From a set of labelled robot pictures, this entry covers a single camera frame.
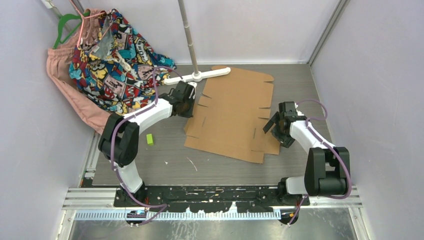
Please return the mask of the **brown cardboard box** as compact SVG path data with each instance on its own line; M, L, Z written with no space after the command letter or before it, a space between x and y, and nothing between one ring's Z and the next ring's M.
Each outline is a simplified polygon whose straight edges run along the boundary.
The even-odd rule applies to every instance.
M274 78L233 67L207 79L184 128L185 147L261 164L279 155L280 143L263 127L272 116Z

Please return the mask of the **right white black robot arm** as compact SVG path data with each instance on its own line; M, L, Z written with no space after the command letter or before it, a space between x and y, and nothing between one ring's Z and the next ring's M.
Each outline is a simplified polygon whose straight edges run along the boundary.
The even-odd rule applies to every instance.
M353 184L350 175L350 153L346 147L326 140L312 124L312 118L298 110L294 101L279 103L278 111L263 127L283 148L297 142L307 153L304 175L282 178L277 198L291 205L297 196L345 199Z

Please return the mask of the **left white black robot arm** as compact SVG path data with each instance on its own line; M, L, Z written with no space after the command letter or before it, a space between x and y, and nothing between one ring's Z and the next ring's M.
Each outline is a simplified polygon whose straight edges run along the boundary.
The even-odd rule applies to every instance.
M181 80L168 93L156 96L152 103L125 115L113 113L108 117L98 149L110 161L126 200L133 206L144 206L147 195L135 163L140 134L173 116L191 118L196 88L197 83Z

